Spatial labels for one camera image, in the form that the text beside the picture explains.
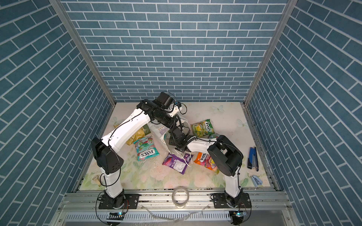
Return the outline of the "white patterned paper bag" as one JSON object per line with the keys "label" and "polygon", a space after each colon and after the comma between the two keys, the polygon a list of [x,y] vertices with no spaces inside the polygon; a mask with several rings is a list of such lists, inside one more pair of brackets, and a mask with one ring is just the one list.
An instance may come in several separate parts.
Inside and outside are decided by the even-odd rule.
{"label": "white patterned paper bag", "polygon": [[174,146],[168,144],[171,136],[169,128],[157,122],[156,120],[149,122],[148,127],[151,131],[151,137],[156,143],[156,149],[162,156],[163,160],[161,161],[161,163],[163,163],[164,159],[169,153],[173,153],[179,157],[183,157],[184,154],[187,154],[177,151]]}

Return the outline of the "yellow kettle chips bag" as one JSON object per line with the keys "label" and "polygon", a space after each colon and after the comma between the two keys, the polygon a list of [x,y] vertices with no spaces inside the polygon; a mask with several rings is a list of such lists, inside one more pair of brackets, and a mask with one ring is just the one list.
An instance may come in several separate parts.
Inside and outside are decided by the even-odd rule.
{"label": "yellow kettle chips bag", "polygon": [[133,144],[135,141],[145,137],[150,133],[150,129],[148,127],[148,124],[145,124],[143,127],[141,127],[139,130],[137,130],[127,141],[127,145]]}

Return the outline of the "purple snack packet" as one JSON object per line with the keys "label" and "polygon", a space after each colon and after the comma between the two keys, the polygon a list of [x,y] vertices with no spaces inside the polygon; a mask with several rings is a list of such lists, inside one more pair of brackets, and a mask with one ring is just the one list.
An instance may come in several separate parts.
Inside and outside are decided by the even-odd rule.
{"label": "purple snack packet", "polygon": [[188,164],[190,163],[192,155],[184,154],[183,157],[179,157],[173,153],[169,153],[167,157],[164,159],[162,165],[170,167],[175,171],[184,175]]}

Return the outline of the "green Fox's spring tea candy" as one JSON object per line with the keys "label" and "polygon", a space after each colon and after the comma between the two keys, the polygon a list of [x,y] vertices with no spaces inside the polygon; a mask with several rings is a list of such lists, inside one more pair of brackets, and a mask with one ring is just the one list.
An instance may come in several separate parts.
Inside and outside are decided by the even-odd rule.
{"label": "green Fox's spring tea candy", "polygon": [[206,119],[191,126],[193,134],[197,137],[203,137],[206,135],[212,135],[215,133],[214,127],[210,119]]}

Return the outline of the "orange snack packet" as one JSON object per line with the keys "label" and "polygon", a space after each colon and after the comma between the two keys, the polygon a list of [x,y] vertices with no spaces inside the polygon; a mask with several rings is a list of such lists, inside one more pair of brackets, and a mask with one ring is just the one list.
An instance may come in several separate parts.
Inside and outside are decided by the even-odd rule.
{"label": "orange snack packet", "polygon": [[196,159],[194,160],[194,163],[201,165],[209,170],[212,170],[216,174],[220,172],[217,165],[215,164],[215,162],[213,161],[213,159],[209,154],[198,153]]}

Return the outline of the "teal Fox's mint blossom candy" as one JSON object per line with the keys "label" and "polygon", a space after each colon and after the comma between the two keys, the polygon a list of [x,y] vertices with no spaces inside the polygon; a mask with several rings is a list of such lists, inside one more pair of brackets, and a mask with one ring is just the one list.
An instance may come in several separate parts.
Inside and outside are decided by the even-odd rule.
{"label": "teal Fox's mint blossom candy", "polygon": [[214,134],[210,134],[210,135],[208,136],[208,138],[209,138],[209,139],[219,138],[219,136],[220,136],[220,134],[214,133]]}

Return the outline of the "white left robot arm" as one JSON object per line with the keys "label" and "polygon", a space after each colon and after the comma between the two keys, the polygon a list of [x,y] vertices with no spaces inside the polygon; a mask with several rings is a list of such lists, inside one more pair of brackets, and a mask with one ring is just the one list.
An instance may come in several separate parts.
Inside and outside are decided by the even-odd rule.
{"label": "white left robot arm", "polygon": [[118,155],[126,141],[142,126],[158,121],[167,128],[174,126],[174,116],[182,109],[181,103],[168,93],[161,92],[153,101],[140,101],[132,114],[116,129],[103,138],[95,137],[91,141],[94,159],[101,169],[101,185],[106,188],[106,194],[118,198],[123,192],[120,182],[123,160]]}

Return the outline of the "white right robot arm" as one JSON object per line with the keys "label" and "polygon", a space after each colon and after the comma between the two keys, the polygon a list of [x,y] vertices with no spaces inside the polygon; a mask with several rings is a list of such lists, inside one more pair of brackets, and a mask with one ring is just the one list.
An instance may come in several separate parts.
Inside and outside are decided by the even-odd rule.
{"label": "white right robot arm", "polygon": [[179,127],[170,129],[170,132],[177,150],[210,155],[218,170],[224,175],[225,193],[234,200],[239,196],[241,192],[239,170],[243,154],[226,136],[201,139],[196,136],[187,136]]}

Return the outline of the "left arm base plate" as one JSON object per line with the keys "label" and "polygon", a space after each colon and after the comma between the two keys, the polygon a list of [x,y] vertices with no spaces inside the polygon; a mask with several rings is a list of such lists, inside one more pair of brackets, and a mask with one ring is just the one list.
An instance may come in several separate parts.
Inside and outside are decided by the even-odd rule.
{"label": "left arm base plate", "polygon": [[102,192],[102,195],[97,198],[98,208],[100,210],[137,209],[139,197],[139,194],[121,193],[116,198],[111,198],[107,193]]}

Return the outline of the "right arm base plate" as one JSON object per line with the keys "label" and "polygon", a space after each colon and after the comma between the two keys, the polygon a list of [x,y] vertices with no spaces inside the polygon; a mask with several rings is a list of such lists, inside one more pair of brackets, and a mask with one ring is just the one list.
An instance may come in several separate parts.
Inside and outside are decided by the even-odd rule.
{"label": "right arm base plate", "polygon": [[248,193],[240,192],[237,197],[231,197],[226,192],[213,193],[210,196],[214,208],[251,208],[251,200]]}

